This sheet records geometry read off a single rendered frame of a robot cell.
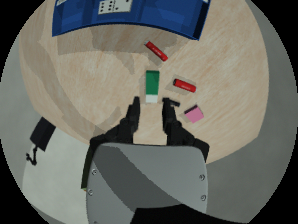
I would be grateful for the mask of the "blue compartment tray with labels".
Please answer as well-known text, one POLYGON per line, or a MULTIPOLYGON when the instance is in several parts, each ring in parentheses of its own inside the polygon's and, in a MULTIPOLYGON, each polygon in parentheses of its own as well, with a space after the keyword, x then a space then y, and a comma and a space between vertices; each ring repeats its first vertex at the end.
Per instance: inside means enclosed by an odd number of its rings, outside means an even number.
POLYGON ((100 1, 105 0, 56 0, 52 37, 92 26, 126 24, 157 28, 199 41, 211 2, 133 0, 130 12, 99 15, 100 1))

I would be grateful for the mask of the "white domino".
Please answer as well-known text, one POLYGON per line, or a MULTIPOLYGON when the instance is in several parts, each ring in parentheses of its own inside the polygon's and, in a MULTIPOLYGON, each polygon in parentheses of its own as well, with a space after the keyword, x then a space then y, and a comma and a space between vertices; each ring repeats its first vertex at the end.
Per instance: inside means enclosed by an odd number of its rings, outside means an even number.
POLYGON ((100 1, 98 14, 130 12, 133 0, 105 0, 100 1))

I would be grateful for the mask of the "pink rectangular block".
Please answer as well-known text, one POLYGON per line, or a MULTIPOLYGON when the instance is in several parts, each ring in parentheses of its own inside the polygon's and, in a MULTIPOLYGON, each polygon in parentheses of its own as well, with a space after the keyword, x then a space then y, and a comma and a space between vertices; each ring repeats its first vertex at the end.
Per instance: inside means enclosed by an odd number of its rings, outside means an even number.
POLYGON ((185 116, 192 122, 195 123, 196 121, 204 118, 201 110, 197 106, 197 104, 190 109, 184 111, 185 116))

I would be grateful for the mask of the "green and white eraser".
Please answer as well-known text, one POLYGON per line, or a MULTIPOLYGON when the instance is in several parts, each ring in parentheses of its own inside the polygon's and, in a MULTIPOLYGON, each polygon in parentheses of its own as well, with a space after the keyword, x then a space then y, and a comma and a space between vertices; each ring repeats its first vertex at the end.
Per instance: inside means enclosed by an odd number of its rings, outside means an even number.
POLYGON ((146 70, 146 102, 157 103, 159 71, 146 70))

